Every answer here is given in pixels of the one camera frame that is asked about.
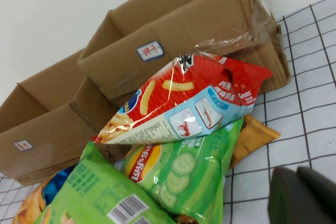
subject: green chip bag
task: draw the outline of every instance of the green chip bag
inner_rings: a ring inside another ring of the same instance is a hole
[[[93,143],[35,223],[175,223],[151,197],[113,168]]]
[[[167,212],[200,224],[222,223],[223,175],[242,123],[238,120],[204,137],[140,146],[121,170]]]

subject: red snack bag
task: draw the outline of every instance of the red snack bag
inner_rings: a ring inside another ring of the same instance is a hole
[[[197,53],[152,76],[100,132],[107,144],[164,143],[204,136],[251,112],[263,67]]]

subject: label sticker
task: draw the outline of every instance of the label sticker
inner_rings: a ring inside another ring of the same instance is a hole
[[[15,142],[14,145],[16,148],[18,148],[22,152],[30,150],[30,149],[34,149],[34,147],[27,140]]]
[[[140,55],[141,59],[145,61],[162,57],[164,54],[158,41],[153,41],[144,46],[138,47],[137,53]]]

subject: nutrition label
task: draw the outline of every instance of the nutrition label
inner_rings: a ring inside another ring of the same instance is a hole
[[[138,127],[132,131],[126,132],[120,136],[118,143],[128,144],[134,142],[141,142],[143,144],[151,144],[157,142],[170,142],[176,139],[176,136],[170,129],[167,121],[163,116],[158,116]]]

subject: lay's logo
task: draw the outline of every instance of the lay's logo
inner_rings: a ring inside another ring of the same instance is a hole
[[[138,155],[134,155],[129,163],[133,166],[130,170],[127,169],[128,177],[135,183],[140,182],[158,160],[160,150],[160,146],[148,145]]]

